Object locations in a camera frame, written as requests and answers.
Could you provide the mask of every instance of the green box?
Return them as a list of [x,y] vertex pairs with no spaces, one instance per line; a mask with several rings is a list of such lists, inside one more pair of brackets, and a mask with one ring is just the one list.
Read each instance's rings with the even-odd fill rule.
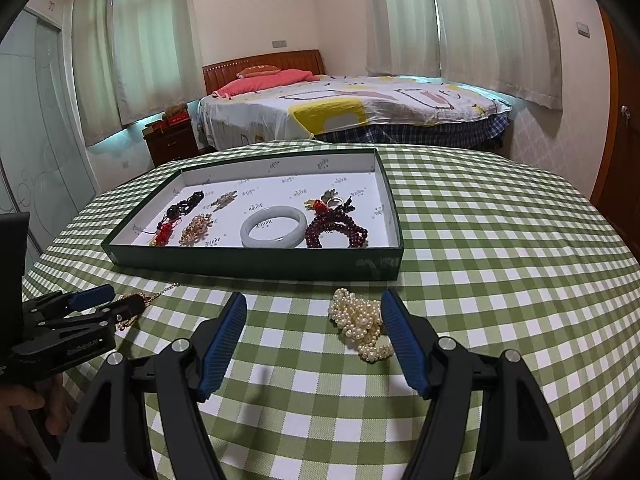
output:
[[[255,249],[244,248],[234,241],[236,237],[239,240],[243,218],[258,206],[285,205],[289,201],[288,205],[304,210],[304,201],[320,198],[318,190],[324,185],[325,189],[346,190],[347,193],[338,191],[344,200],[348,195],[353,197],[356,211],[352,218],[362,227],[372,229],[368,247],[349,249],[346,237],[344,248],[322,249],[305,246]],[[305,189],[291,191],[302,187]],[[186,223],[176,227],[169,245],[149,246],[152,238],[149,233],[155,230],[168,205],[183,200],[195,189],[202,189],[206,197],[185,217],[185,222],[206,212],[206,203],[212,198],[230,189],[238,191],[236,202],[213,213],[216,224],[207,233],[209,240],[203,242],[207,246],[176,246]],[[257,200],[261,202],[247,207]],[[313,212],[306,215],[310,222]],[[333,237],[332,243],[341,243],[335,238],[340,236],[323,235],[321,242],[325,245],[324,238]],[[252,156],[177,170],[117,225],[102,248],[114,264],[137,269],[258,280],[389,281],[398,277],[404,240],[378,152],[322,150]]]

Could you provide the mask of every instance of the tablecloth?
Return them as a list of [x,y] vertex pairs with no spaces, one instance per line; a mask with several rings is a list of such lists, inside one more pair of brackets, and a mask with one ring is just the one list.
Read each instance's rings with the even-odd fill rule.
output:
[[[201,405],[229,479],[399,479],[427,402],[395,357],[366,364],[327,318],[334,290],[379,298],[394,286],[413,314],[477,352],[518,349],[541,385],[577,474],[617,439],[638,396],[640,267],[565,180],[500,156],[380,145],[406,249],[393,283],[232,280],[116,268],[104,237],[172,171],[247,155],[353,148],[267,142],[161,166],[97,197],[24,280],[24,296],[110,283],[118,294],[180,287],[118,338],[127,356],[158,352],[215,317],[232,291],[249,313],[221,389]],[[70,370],[79,400],[103,358]],[[459,478],[470,472],[481,399],[472,399]],[[146,397],[154,460],[173,478],[156,396]]]

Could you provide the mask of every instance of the pillow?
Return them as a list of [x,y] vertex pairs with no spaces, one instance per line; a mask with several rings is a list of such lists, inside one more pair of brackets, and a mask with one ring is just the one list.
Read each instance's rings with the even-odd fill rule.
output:
[[259,77],[261,75],[274,75],[280,72],[277,66],[273,65],[257,65],[245,68],[237,75],[238,79],[244,79],[245,77]]
[[282,70],[274,75],[261,75],[243,79],[235,79],[221,89],[213,92],[214,97],[231,98],[236,95],[276,88],[276,86],[293,85],[302,81],[320,81],[309,70]]

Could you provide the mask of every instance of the pink blanket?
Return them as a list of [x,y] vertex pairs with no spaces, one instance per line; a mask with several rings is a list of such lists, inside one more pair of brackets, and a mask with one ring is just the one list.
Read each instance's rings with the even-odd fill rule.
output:
[[244,79],[235,79],[221,89],[213,92],[213,96],[231,98],[235,95],[276,88],[276,86],[293,85],[303,81],[320,81],[318,76],[309,70],[283,70],[274,75],[261,75]]

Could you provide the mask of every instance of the pearl necklace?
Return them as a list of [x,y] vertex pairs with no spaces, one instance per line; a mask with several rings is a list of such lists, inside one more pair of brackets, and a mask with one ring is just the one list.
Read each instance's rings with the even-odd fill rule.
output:
[[356,298],[353,292],[339,288],[329,307],[329,319],[358,345],[358,354],[365,361],[375,363],[394,354],[390,342],[376,346],[382,330],[379,301]]

